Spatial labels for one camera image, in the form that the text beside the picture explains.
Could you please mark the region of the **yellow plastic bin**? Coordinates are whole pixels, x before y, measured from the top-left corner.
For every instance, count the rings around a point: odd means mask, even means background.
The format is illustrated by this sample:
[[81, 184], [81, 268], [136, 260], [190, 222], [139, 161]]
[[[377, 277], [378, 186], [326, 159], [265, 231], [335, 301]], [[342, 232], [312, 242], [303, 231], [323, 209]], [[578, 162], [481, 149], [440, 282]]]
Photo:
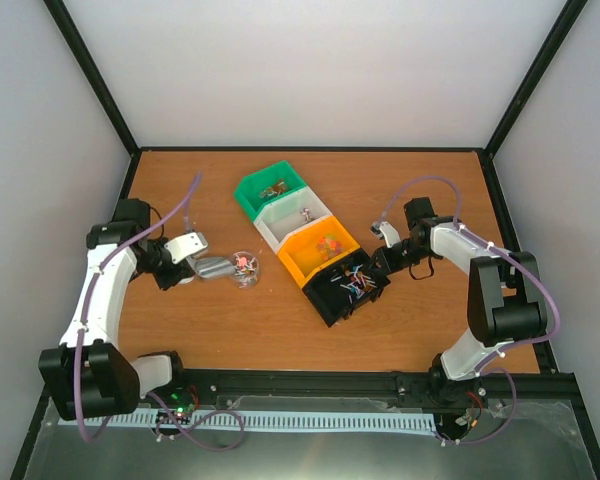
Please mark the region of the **yellow plastic bin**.
[[315, 275], [359, 248], [350, 232], [331, 215], [292, 233], [277, 257], [303, 288]]

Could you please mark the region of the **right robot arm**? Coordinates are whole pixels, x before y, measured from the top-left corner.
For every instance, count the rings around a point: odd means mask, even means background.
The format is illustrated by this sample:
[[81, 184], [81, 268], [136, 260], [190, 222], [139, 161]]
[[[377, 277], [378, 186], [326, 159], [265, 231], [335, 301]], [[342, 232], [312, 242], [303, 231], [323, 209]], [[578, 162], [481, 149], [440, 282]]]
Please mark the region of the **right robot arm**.
[[547, 299], [532, 254], [495, 247], [458, 219], [436, 214], [427, 197], [407, 202], [404, 213], [406, 238], [385, 219], [370, 227], [385, 243], [372, 256], [372, 271], [389, 276], [426, 261], [433, 273], [433, 261], [442, 259], [468, 278], [468, 327], [452, 347], [434, 358], [428, 372], [430, 399], [447, 406], [459, 398], [459, 383], [478, 378], [508, 348], [546, 333]]

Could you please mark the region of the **black plastic bin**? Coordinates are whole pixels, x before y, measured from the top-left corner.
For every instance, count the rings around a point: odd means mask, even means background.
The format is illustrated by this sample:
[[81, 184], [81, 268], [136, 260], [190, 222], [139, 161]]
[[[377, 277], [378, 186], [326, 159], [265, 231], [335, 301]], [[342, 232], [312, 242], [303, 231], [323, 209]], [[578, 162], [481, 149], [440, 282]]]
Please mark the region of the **black plastic bin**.
[[357, 249], [328, 265], [302, 288], [327, 327], [348, 319], [355, 310], [382, 295], [390, 280], [370, 266], [370, 256]]

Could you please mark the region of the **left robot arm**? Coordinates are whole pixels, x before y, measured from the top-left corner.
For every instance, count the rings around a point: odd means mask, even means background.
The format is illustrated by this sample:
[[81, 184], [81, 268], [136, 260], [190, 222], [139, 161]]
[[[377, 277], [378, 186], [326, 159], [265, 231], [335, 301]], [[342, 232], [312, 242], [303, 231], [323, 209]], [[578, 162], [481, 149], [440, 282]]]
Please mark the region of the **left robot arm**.
[[112, 219], [86, 237], [87, 271], [73, 319], [58, 347], [41, 352], [38, 368], [60, 417], [100, 418], [135, 411], [154, 390], [166, 402], [188, 390], [174, 351], [128, 360], [119, 350], [121, 311], [129, 283], [151, 275], [161, 290], [191, 281], [194, 260], [205, 253], [203, 235], [187, 232], [152, 239], [151, 206], [122, 199]]

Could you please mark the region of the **white plastic bin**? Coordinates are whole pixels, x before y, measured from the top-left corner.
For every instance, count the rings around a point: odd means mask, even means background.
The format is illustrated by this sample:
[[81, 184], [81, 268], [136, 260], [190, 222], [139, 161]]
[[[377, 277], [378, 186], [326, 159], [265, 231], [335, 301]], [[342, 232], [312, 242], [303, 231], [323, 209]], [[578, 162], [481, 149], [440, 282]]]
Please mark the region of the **white plastic bin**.
[[276, 197], [254, 221], [256, 230], [277, 253], [293, 235], [331, 216], [332, 212], [310, 187]]

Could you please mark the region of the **metal scoop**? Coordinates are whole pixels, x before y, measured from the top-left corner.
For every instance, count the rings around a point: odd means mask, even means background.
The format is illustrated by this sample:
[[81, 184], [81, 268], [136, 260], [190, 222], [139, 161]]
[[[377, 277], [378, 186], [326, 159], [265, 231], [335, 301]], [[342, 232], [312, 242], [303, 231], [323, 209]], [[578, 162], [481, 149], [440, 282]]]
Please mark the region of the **metal scoop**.
[[193, 270], [203, 280], [233, 276], [234, 264], [225, 257], [203, 257], [194, 261]]

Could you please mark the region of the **clear plastic cup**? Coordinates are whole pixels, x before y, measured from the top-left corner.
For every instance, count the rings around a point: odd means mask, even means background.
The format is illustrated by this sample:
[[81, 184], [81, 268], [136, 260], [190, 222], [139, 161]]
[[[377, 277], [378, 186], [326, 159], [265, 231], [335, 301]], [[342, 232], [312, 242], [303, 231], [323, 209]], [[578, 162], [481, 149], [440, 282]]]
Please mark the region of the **clear plastic cup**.
[[254, 287], [260, 278], [260, 262], [248, 251], [235, 252], [231, 257], [234, 273], [232, 279], [239, 288]]

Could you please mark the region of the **green plastic bin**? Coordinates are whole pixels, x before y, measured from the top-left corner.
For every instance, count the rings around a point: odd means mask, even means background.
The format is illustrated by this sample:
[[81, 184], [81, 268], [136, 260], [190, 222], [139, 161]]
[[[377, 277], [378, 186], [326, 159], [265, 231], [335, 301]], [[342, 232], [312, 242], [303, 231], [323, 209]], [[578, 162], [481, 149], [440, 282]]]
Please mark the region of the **green plastic bin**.
[[254, 221], [265, 206], [306, 186], [289, 162], [279, 161], [243, 177], [234, 190], [234, 199]]

